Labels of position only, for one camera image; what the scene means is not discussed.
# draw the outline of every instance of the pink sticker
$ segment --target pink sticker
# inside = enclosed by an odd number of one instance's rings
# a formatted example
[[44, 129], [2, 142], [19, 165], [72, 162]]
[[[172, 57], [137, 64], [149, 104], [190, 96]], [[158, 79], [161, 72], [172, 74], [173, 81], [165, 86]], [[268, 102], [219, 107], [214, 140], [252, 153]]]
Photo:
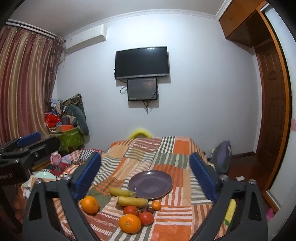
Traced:
[[291, 131], [295, 131], [296, 132], [296, 120], [295, 119], [292, 119], [292, 122], [291, 122]]

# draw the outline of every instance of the striped curtain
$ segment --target striped curtain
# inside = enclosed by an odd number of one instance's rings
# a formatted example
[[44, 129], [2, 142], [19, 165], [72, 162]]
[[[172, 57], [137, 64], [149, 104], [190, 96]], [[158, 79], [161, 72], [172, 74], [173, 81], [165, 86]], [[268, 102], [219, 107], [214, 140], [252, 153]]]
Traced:
[[63, 39], [5, 26], [0, 32], [0, 145], [40, 132], [48, 137], [49, 103]]

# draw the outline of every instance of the wooden floor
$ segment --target wooden floor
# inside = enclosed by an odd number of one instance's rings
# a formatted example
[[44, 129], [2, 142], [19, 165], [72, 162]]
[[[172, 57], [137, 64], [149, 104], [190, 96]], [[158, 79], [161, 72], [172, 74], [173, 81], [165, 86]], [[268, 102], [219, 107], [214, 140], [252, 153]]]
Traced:
[[235, 180], [235, 178], [239, 176], [244, 176], [246, 180], [254, 179], [257, 181], [257, 185], [262, 191], [270, 173], [271, 170], [261, 165], [254, 156], [245, 156], [231, 160], [228, 176], [232, 180]]

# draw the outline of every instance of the striped blanket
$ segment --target striped blanket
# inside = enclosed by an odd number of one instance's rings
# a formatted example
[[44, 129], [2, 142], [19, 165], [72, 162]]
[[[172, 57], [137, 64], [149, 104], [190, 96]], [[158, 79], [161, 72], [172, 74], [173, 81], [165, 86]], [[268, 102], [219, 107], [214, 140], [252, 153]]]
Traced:
[[[204, 196], [189, 167], [189, 156], [193, 152], [198, 152], [206, 161], [202, 151], [188, 137], [137, 138], [113, 143], [102, 153], [101, 168], [88, 192], [98, 200], [100, 212], [96, 215], [83, 212], [98, 237], [109, 241], [189, 240], [213, 205]], [[75, 161], [80, 155], [81, 151], [76, 151], [71, 158]], [[65, 174], [73, 173], [76, 167], [71, 166]], [[127, 190], [128, 182], [135, 174], [152, 169], [168, 173], [173, 179], [173, 189], [159, 200], [162, 209], [154, 213], [152, 225], [144, 226], [137, 234], [126, 234], [118, 226], [123, 210], [114, 204], [109, 188]], [[65, 234], [75, 238], [60, 200], [55, 199], [54, 203]], [[222, 224], [216, 238], [223, 236], [226, 228]]]

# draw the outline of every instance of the bag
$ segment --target bag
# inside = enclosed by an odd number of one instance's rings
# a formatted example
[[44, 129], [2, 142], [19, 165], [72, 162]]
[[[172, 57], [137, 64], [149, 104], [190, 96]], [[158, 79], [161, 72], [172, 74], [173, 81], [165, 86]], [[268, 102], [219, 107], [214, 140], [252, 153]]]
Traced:
[[210, 162], [215, 165], [218, 174], [226, 174], [231, 161], [230, 141], [223, 141], [212, 153]]

